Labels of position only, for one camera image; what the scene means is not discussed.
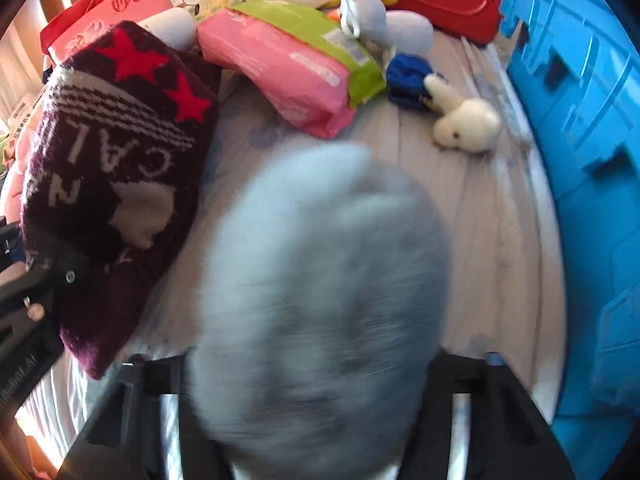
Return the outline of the maroon knit hat red stars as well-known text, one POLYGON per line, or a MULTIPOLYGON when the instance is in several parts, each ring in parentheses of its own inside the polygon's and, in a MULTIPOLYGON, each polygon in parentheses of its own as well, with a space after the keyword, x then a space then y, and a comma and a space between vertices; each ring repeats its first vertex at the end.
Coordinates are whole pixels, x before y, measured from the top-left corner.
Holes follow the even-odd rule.
POLYGON ((122 22, 51 75, 26 166, 27 260, 62 285, 66 349, 102 377, 188 236, 221 70, 122 22))

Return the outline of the grey fluffy plush toy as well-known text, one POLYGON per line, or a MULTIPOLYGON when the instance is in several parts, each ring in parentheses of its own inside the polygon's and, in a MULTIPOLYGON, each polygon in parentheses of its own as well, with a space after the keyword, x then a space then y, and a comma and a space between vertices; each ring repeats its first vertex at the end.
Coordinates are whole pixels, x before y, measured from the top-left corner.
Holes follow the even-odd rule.
POLYGON ((253 479, 367 479, 404 447, 440 347, 450 239, 366 146, 283 154, 218 224, 188 390, 253 479))

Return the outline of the white paper roll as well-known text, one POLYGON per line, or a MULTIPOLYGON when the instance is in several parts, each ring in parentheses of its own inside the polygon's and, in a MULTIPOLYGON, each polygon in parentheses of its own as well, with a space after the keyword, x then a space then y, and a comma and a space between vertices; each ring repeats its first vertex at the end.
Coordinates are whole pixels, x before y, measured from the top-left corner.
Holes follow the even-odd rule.
POLYGON ((178 51, 190 51, 196 43, 196 23, 183 8, 172 8, 142 20, 138 25, 178 51))

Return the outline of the pink tissue pack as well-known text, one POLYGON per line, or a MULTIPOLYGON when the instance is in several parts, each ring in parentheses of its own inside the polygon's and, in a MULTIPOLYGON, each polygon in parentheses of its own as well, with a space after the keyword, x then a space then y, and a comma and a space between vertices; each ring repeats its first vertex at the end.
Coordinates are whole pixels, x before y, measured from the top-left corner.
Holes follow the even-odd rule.
POLYGON ((78 0, 41 29, 40 48, 58 64, 120 22, 141 22, 171 8, 171 0, 78 0))

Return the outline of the blue knit pouch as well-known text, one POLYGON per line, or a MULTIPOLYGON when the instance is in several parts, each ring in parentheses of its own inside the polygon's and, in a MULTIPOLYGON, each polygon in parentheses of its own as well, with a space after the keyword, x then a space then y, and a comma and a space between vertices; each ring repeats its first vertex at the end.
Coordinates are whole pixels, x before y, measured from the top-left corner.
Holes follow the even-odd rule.
POLYGON ((424 78, 431 73, 433 70, 425 58, 396 54, 386 67, 387 99, 413 110, 434 110, 431 93, 424 86, 424 78))

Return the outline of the blue plastic storage crate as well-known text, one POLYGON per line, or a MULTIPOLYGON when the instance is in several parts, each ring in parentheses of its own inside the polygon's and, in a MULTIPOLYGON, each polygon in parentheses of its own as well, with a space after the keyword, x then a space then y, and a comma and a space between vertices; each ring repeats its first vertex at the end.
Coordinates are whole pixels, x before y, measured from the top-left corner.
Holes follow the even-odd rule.
POLYGON ((553 431, 581 479, 639 474, 639 53, 606 0, 502 0, 509 75, 550 181, 565 271, 553 431))

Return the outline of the pink green wet wipes pack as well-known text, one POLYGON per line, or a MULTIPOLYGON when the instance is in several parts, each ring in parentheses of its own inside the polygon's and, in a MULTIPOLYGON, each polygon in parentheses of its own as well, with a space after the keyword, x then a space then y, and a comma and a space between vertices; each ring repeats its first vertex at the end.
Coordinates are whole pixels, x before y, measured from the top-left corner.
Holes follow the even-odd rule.
POLYGON ((235 3, 198 24, 198 43, 207 61, 247 77, 286 122, 323 140, 386 88, 373 56, 310 6, 235 3))

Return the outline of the white blue duck toy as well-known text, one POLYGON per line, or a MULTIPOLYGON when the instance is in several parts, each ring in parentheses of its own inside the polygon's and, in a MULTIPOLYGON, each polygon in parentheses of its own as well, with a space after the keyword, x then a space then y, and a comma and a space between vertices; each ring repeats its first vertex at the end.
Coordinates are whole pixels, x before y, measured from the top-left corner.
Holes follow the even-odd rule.
POLYGON ((387 10, 382 0, 341 0, 338 13, 344 34, 374 44, 386 58, 398 54, 425 58, 433 47, 434 26, 419 13, 387 10))

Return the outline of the white bunny plush keychain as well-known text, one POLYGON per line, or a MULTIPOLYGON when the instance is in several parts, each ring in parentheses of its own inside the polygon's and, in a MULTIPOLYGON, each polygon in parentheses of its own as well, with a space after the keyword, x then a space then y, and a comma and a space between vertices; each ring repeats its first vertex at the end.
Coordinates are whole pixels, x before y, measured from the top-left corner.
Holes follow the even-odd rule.
POLYGON ((502 131, 499 113, 488 101, 464 98, 443 76, 423 79, 425 104, 439 114, 432 139, 440 148, 476 155, 492 151, 502 131))

